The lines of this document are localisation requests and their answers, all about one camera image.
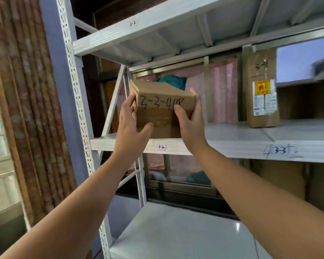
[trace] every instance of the small cardboard box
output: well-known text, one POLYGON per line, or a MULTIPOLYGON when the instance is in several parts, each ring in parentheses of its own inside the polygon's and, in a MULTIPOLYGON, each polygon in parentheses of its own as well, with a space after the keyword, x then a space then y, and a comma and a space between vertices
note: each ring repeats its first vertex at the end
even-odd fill
POLYGON ((151 138, 181 138, 174 105, 181 105, 190 118, 196 102, 194 94, 164 82, 130 80, 130 94, 133 93, 136 94, 134 112, 138 131, 152 122, 151 138))
POLYGON ((280 125, 276 92, 276 49, 252 53, 247 58, 247 121, 251 128, 280 125))

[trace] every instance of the white shelving unit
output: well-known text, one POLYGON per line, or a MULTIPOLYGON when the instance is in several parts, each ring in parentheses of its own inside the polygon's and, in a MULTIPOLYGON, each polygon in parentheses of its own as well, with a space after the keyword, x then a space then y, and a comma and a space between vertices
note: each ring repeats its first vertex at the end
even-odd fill
MULTIPOLYGON (((259 50, 324 37, 324 0, 168 0, 102 30, 74 18, 70 0, 57 0, 57 5, 89 174, 99 166, 102 152, 114 148, 116 135, 108 134, 109 127, 121 81, 127 95, 132 73, 230 49, 259 50), (75 26, 91 34, 77 40, 75 26), (101 138, 92 132, 82 75, 81 56, 86 54, 121 64, 101 138)), ((324 120, 264 129, 210 124, 206 138, 227 157, 324 163, 324 120)), ((161 153, 190 155, 181 139, 152 139, 144 152, 157 153, 158 144, 167 145, 161 153)), ((142 209, 114 244, 105 217, 99 230, 105 258, 267 256, 261 246, 256 250, 240 222, 147 202, 142 157, 137 165, 142 209)))

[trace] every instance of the curtain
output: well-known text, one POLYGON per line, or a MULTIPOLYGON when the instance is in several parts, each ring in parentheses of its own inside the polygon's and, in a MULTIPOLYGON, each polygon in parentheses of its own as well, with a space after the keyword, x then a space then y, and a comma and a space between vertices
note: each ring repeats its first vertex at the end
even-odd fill
POLYGON ((34 226, 76 188, 38 0, 0 0, 0 108, 34 226))

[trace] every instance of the shelf label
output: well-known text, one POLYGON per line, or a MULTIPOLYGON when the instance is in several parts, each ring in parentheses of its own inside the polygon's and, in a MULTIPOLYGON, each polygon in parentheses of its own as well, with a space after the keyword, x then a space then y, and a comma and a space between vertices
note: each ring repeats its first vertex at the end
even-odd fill
POLYGON ((156 146, 157 150, 159 151, 166 151, 167 150, 167 145, 166 144, 158 144, 156 146))
POLYGON ((282 158, 303 158, 298 154, 298 148, 295 146, 287 145, 276 145, 270 144, 267 145, 263 151, 263 154, 266 154, 266 158, 268 159, 269 156, 279 156, 282 158))

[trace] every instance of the person's right hand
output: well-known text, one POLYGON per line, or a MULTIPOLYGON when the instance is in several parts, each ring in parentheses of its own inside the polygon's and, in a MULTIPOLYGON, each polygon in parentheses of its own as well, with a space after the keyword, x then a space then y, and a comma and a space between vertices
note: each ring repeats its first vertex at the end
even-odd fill
POLYGON ((174 105, 174 111, 179 119, 182 140, 190 153, 194 155, 198 149, 209 145, 205 139, 201 99, 192 88, 190 92, 197 96, 191 119, 188 119, 185 110, 178 104, 174 105))

